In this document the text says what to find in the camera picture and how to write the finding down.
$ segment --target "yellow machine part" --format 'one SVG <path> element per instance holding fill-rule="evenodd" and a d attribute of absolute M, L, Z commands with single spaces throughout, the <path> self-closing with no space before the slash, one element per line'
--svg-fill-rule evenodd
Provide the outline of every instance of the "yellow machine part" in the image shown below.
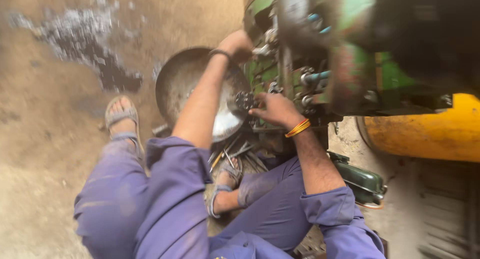
<path fill-rule="evenodd" d="M 453 108 L 440 114 L 359 117 L 370 147 L 394 155 L 480 162 L 480 101 L 453 95 Z"/>

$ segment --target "metal bowl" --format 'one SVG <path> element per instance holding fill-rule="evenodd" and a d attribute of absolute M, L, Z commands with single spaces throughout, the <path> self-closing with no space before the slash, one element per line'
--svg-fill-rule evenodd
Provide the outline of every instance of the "metal bowl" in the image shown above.
<path fill-rule="evenodd" d="M 160 71 L 155 86 L 156 104 L 170 127 L 177 122 L 188 97 L 205 71 L 210 51 L 209 48 L 183 50 L 172 56 Z M 227 106 L 229 100 L 242 90 L 250 91 L 250 85 L 240 68 L 232 65 L 222 85 L 220 106 L 213 124 L 214 143 L 236 133 L 247 117 L 247 113 L 232 112 Z"/>

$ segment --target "hand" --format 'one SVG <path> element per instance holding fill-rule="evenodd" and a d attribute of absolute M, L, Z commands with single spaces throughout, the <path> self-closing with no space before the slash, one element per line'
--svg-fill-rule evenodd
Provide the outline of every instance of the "hand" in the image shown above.
<path fill-rule="evenodd" d="M 230 54 L 232 58 L 241 63 L 251 57 L 254 45 L 247 32 L 238 30 L 220 42 L 218 48 Z"/>
<path fill-rule="evenodd" d="M 274 126 L 291 131 L 305 117 L 301 115 L 291 100 L 282 94 L 259 93 L 255 99 L 260 101 L 259 109 L 249 110 L 249 114 L 257 116 Z"/>

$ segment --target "worker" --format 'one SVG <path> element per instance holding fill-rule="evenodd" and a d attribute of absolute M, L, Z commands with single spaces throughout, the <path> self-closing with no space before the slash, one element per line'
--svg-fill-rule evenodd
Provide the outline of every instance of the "worker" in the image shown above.
<path fill-rule="evenodd" d="M 150 177 L 139 163 L 144 154 L 133 102 L 119 96 L 108 105 L 111 142 L 74 208 L 77 233 L 93 258 L 291 258 L 314 224 L 328 258 L 384 258 L 379 237 L 365 225 L 351 189 L 311 128 L 292 137 L 297 157 L 275 169 L 245 175 L 241 182 L 237 166 L 222 170 L 205 204 L 222 80 L 232 61 L 245 60 L 252 49 L 240 30 L 213 51 L 171 137 L 147 142 Z M 261 108 L 249 113 L 287 131 L 305 119 L 280 94 L 261 93 L 257 99 Z M 218 217 L 239 207 L 246 209 L 219 235 L 207 236 L 208 214 Z"/>

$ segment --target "sandal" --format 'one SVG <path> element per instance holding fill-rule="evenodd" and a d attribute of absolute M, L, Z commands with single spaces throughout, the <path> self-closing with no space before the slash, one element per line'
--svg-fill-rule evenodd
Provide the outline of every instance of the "sandal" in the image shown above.
<path fill-rule="evenodd" d="M 230 163 L 228 162 L 227 159 L 225 159 L 221 164 L 220 164 L 220 170 L 218 173 L 220 174 L 222 171 L 226 171 L 228 175 L 235 180 L 235 186 L 238 186 L 240 183 L 240 179 L 243 176 L 243 167 L 242 167 L 242 161 L 237 158 L 237 163 L 238 163 L 238 169 L 232 168 Z M 207 206 L 207 213 L 210 217 L 213 217 L 215 219 L 220 218 L 220 215 L 215 215 L 213 213 L 213 202 L 215 201 L 215 197 L 217 194 L 219 194 L 219 191 L 227 191 L 227 192 L 232 192 L 232 188 L 228 185 L 215 185 L 215 188 L 213 189 L 212 196 L 210 197 L 210 200 L 206 204 Z"/>
<path fill-rule="evenodd" d="M 128 108 L 128 109 L 124 109 L 123 112 L 110 114 L 110 109 L 113 106 L 113 104 L 115 104 L 117 101 L 119 101 L 123 97 L 127 98 L 130 101 L 131 107 Z M 113 142 L 114 141 L 122 141 L 122 140 L 125 140 L 125 139 L 132 140 L 133 143 L 135 144 L 135 151 L 136 151 L 137 158 L 139 160 L 141 160 L 142 157 L 143 157 L 143 154 L 144 154 L 144 149 L 143 149 L 143 147 L 142 147 L 142 145 L 141 145 L 141 143 L 139 142 L 139 139 L 138 139 L 139 136 L 140 136 L 140 129 L 138 127 L 137 109 L 135 108 L 135 105 L 134 105 L 133 101 L 128 96 L 125 96 L 125 95 L 117 96 L 114 99 L 112 99 L 110 101 L 110 103 L 108 103 L 108 105 L 106 106 L 106 110 L 105 110 L 105 126 L 106 126 L 107 130 L 109 131 L 108 133 L 110 133 L 110 127 L 112 125 L 115 125 L 117 122 L 119 122 L 123 119 L 126 119 L 126 118 L 130 118 L 131 120 L 133 120 L 135 122 L 135 126 L 137 127 L 137 132 L 136 133 L 134 133 L 134 132 L 122 132 L 122 133 L 117 133 L 115 135 L 110 134 L 110 139 Z"/>

